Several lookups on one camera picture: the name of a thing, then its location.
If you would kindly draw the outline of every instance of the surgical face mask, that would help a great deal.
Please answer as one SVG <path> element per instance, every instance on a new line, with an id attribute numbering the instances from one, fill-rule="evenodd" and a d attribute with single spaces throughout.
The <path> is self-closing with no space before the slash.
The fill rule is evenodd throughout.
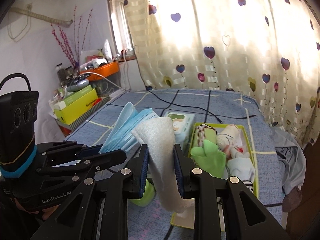
<path id="1" fill-rule="evenodd" d="M 138 113 L 132 103 L 127 103 L 122 109 L 114 128 L 99 153 L 106 153 L 118 149 L 128 152 L 138 142 L 131 134 L 133 128 L 139 123 L 155 117 L 159 116 L 152 108 L 142 110 Z"/>

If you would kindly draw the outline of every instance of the wall socket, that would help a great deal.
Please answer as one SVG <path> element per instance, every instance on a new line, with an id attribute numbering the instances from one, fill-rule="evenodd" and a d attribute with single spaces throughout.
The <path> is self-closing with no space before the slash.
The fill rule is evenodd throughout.
<path id="1" fill-rule="evenodd" d="M 27 4 L 27 10 L 31 11 L 32 10 L 32 3 Z"/>

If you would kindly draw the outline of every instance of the yellow box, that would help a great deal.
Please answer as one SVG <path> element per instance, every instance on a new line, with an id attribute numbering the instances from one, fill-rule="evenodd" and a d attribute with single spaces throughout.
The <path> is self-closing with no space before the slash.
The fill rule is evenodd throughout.
<path id="1" fill-rule="evenodd" d="M 193 132 L 192 132 L 192 137 L 191 137 L 191 141 L 190 141 L 190 148 L 189 148 L 189 152 L 188 152 L 188 157 L 191 157 L 191 148 L 192 148 L 192 142 L 195 136 L 195 128 L 198 125 L 203 124 L 202 122 L 198 122 L 194 124 L 193 127 Z M 215 128 L 216 130 L 223 130 L 224 128 L 227 127 L 228 124 L 217 124 L 217 123 L 205 123 L 206 125 L 209 125 L 213 128 Z M 250 148 L 250 144 L 249 144 L 249 140 L 247 137 L 247 133 L 245 132 L 245 128 L 242 125 L 236 125 L 239 129 L 240 129 L 240 137 L 241 137 L 241 141 L 242 141 L 242 146 L 245 147 L 245 149 L 249 152 L 250 154 L 250 159 L 252 161 L 252 164 L 255 168 L 255 172 L 256 172 L 256 176 L 255 176 L 255 180 L 253 182 L 253 193 L 254 195 L 259 199 L 259 190 L 258 190 L 258 171 L 257 171 L 257 158 L 255 154 L 252 154 L 251 148 Z M 219 207 L 219 216 L 220 216 L 220 228 L 222 231 L 225 231 L 225 224 L 224 221 L 222 222 L 222 207 L 220 205 L 218 205 Z M 182 227 L 182 228 L 190 228 L 190 229 L 194 229 L 194 219 L 195 219 L 195 208 L 194 206 L 191 206 L 190 208 L 187 208 L 186 211 L 184 212 L 184 216 L 180 216 L 177 215 L 177 213 L 173 213 L 172 217 L 171 217 L 171 225 L 173 226 L 177 226 L 177 227 Z"/>
<path id="2" fill-rule="evenodd" d="M 87 112 L 92 106 L 93 103 L 98 99 L 97 92 L 95 89 L 91 90 L 89 93 L 80 97 L 69 106 L 65 107 L 62 110 L 54 110 L 58 120 L 60 122 L 71 124 L 78 117 Z"/>

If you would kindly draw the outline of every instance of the blue bedsheet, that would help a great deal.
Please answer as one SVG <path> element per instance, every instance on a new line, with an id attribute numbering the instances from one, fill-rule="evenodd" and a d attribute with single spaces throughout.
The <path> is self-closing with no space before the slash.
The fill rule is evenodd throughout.
<path id="1" fill-rule="evenodd" d="M 264 205 L 267 205 L 268 210 L 280 223 L 282 217 L 281 203 L 284 198 L 280 167 L 271 139 L 271 130 L 264 122 L 257 102 L 248 96 L 229 91 L 168 89 L 152 92 L 160 99 L 149 91 L 123 93 L 88 118 L 67 137 L 67 140 L 76 140 L 78 143 L 88 146 L 103 144 L 122 108 L 128 102 L 132 102 L 138 112 L 146 108 L 153 108 L 158 115 L 169 110 L 193 113 L 196 116 L 196 122 L 204 122 L 206 111 L 191 106 L 208 109 L 206 119 L 208 123 L 219 123 L 214 116 L 216 115 L 223 123 L 234 123 L 245 127 L 252 154 L 257 163 L 258 198 Z M 138 146 L 135 146 L 128 153 L 127 161 L 133 156 L 137 148 Z M 112 169 L 119 171 L 126 162 Z M 170 218 L 171 213 L 161 207 L 157 198 L 146 208 L 129 203 L 128 239 L 163 240 L 170 227 Z M 174 227 L 169 239 L 191 240 L 193 239 L 193 230 Z"/>

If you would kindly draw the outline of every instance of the curtain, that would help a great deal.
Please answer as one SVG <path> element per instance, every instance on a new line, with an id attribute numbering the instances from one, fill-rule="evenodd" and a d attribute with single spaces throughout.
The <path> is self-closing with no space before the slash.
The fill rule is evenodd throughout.
<path id="1" fill-rule="evenodd" d="M 320 27 L 304 0 L 124 0 L 146 89 L 236 91 L 302 145 L 320 129 Z"/>

